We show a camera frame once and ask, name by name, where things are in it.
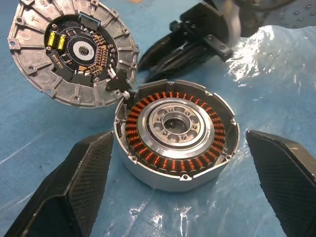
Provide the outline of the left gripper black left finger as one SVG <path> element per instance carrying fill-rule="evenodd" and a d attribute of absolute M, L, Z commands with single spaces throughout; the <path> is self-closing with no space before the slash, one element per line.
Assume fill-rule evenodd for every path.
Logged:
<path fill-rule="evenodd" d="M 4 237 L 90 237 L 104 196 L 111 131 L 77 142 L 39 185 Z"/>

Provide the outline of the silver motor lid circuit board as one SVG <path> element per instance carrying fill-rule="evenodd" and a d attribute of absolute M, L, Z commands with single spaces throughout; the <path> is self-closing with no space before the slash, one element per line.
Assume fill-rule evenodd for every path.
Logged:
<path fill-rule="evenodd" d="M 110 106 L 135 86 L 139 47 L 99 0 L 19 0 L 8 45 L 27 81 L 68 106 Z"/>

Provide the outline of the silver motor housing copper windings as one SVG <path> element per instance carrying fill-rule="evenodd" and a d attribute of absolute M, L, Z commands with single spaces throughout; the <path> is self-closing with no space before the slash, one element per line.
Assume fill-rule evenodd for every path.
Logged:
<path fill-rule="evenodd" d="M 240 140 L 227 102 L 185 80 L 144 84 L 121 99 L 114 129 L 128 170 L 167 192 L 187 192 L 215 179 Z"/>

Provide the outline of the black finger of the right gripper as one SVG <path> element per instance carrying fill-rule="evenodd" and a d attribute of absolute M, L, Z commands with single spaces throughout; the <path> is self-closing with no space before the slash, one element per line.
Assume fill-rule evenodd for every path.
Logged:
<path fill-rule="evenodd" d="M 161 59 L 171 54 L 185 43 L 182 33 L 169 33 L 156 41 L 141 57 L 138 63 L 139 71 L 146 71 L 159 63 Z"/>
<path fill-rule="evenodd" d="M 150 83 L 161 79 L 173 79 L 204 63 L 208 58 L 208 49 L 199 43 L 185 42 L 171 54 L 164 57 L 157 65 L 148 69 L 145 82 Z"/>

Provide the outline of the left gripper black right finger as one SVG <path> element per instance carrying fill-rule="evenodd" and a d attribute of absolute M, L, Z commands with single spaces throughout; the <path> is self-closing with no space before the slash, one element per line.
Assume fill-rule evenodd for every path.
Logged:
<path fill-rule="evenodd" d="M 246 133 L 260 186 L 287 237 L 316 237 L 316 158 L 300 143 Z"/>

